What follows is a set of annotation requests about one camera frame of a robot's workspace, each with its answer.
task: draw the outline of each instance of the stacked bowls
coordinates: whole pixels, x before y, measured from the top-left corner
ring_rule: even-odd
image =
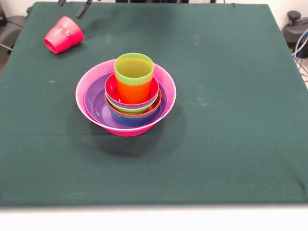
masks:
[[[124,57],[143,55],[131,53]],[[120,91],[119,83],[123,82],[117,78],[117,72],[125,75],[116,62],[115,59],[105,61],[90,69],[76,87],[76,102],[82,114],[96,125],[118,136],[137,136],[148,131],[171,111],[176,100],[176,87],[170,74],[154,64],[148,82],[142,83],[150,86],[147,97],[135,97],[136,101],[129,102]],[[134,88],[125,84],[129,90]]]
[[[162,100],[153,71],[153,61],[144,54],[117,58],[115,72],[105,82],[105,100],[115,121],[137,127],[153,120]]]

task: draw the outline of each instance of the green felt surface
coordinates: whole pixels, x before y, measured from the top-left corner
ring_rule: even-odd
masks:
[[[84,42],[43,38],[81,3],[36,3],[0,77],[0,205],[306,203],[308,92],[267,5],[92,4]],[[171,113],[122,138],[75,103],[82,75],[141,52]]]

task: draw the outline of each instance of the bowl rim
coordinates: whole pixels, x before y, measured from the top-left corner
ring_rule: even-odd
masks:
[[[141,114],[126,114],[126,113],[120,112],[117,109],[115,109],[115,107],[113,105],[111,105],[110,102],[108,101],[108,99],[106,98],[106,95],[104,95],[104,96],[105,96],[105,100],[106,100],[106,103],[108,104],[109,108],[111,108],[115,113],[117,113],[119,115],[122,115],[122,116],[126,116],[126,117],[143,117],[143,116],[147,116],[148,114],[151,114],[152,112],[156,111],[158,109],[158,107],[160,106],[160,103],[162,101],[162,92],[159,89],[158,97],[154,101],[154,103],[155,103],[158,100],[158,103],[157,103],[157,105],[153,109],[151,109],[148,112],[143,112]]]
[[[151,103],[152,100],[154,98],[157,97],[158,95],[158,91],[159,91],[159,84],[158,84],[158,80],[153,77],[152,80],[151,80],[151,85],[152,84],[155,84],[155,87],[157,88],[156,92],[155,92],[155,95],[148,99],[147,101],[143,102],[143,103],[136,103],[136,104],[129,104],[129,103],[122,103],[122,102],[119,102],[118,100],[114,99],[113,97],[110,96],[110,94],[108,93],[108,91],[106,90],[106,86],[107,86],[107,81],[109,81],[111,78],[116,78],[116,75],[115,73],[113,72],[110,76],[108,76],[108,78],[106,79],[105,81],[105,94],[107,94],[108,98],[111,99],[113,102],[115,102],[115,104],[117,104],[118,106],[124,106],[124,107],[141,107],[141,106],[146,106],[147,104]]]
[[[166,110],[164,112],[164,114],[158,118],[157,120],[153,121],[152,123],[150,124],[147,124],[147,125],[143,125],[143,126],[140,126],[140,127],[136,127],[136,128],[113,128],[113,127],[110,127],[110,126],[107,126],[105,124],[101,124],[101,123],[98,123],[96,122],[93,118],[91,118],[91,116],[85,111],[85,110],[82,110],[81,108],[81,105],[80,103],[84,104],[84,95],[82,97],[82,100],[81,102],[79,102],[78,100],[78,92],[80,91],[79,88],[81,88],[81,80],[82,78],[85,78],[85,76],[89,75],[91,73],[91,71],[93,71],[95,68],[99,68],[100,65],[103,65],[105,64],[106,62],[114,62],[115,59],[112,59],[112,60],[108,60],[108,61],[105,61],[105,62],[102,62],[100,64],[97,64],[96,66],[92,67],[90,70],[88,70],[82,77],[81,79],[79,80],[78,84],[77,84],[77,87],[76,87],[76,91],[75,91],[75,100],[76,100],[76,103],[77,103],[77,106],[79,108],[79,110],[82,112],[82,114],[88,119],[90,120],[91,122],[93,122],[94,124],[104,128],[104,129],[107,129],[107,130],[110,130],[110,131],[118,131],[118,132],[138,132],[138,131],[141,131],[143,129],[150,129],[152,126],[154,126],[155,124],[157,124],[159,121],[161,121],[163,118],[165,118],[169,112],[171,111],[171,109],[173,108],[174,104],[175,104],[175,101],[176,101],[176,98],[177,98],[177,89],[176,89],[176,86],[175,86],[175,83],[174,83],[174,80],[173,78],[171,77],[171,75],[169,74],[168,71],[166,71],[163,67],[161,67],[160,65],[158,64],[154,64],[154,68],[159,68],[159,69],[163,69],[163,71],[166,72],[166,74],[168,75],[168,77],[171,79],[172,83],[172,87],[173,87],[173,90],[174,90],[174,99],[173,101],[171,102],[170,104],[170,107],[168,108],[168,110]]]

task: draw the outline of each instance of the cable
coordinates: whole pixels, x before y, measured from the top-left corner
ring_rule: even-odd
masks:
[[[302,67],[302,69],[308,74],[308,71],[306,70],[306,68],[304,68],[304,66],[302,65],[302,64],[299,64],[301,67]]]
[[[303,40],[305,40],[305,39],[307,38],[307,35],[308,35],[308,32],[305,34],[305,36],[304,36]],[[300,52],[299,52],[299,54],[298,54],[296,64],[298,64],[298,61],[299,61],[299,59],[300,59],[300,58],[301,58],[301,56],[302,56],[302,52],[303,52],[303,48],[300,50]]]
[[[305,32],[299,37],[296,46],[295,46],[295,51],[292,53],[292,56],[295,56],[307,43],[308,41],[308,37],[305,39],[305,41],[302,43],[302,45],[298,48],[298,45],[300,43],[300,41],[302,40],[302,38],[305,36],[305,34],[308,32],[308,29],[305,30]]]
[[[2,47],[4,47],[4,48],[8,49],[9,51],[12,51],[12,50],[13,50],[12,48],[10,48],[10,47],[8,47],[8,46],[2,44],[2,43],[0,43],[0,46],[2,46]]]

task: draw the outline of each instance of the red cup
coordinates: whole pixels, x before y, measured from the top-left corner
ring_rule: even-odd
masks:
[[[69,17],[62,17],[44,38],[46,46],[58,54],[81,43],[83,33],[78,25]]]

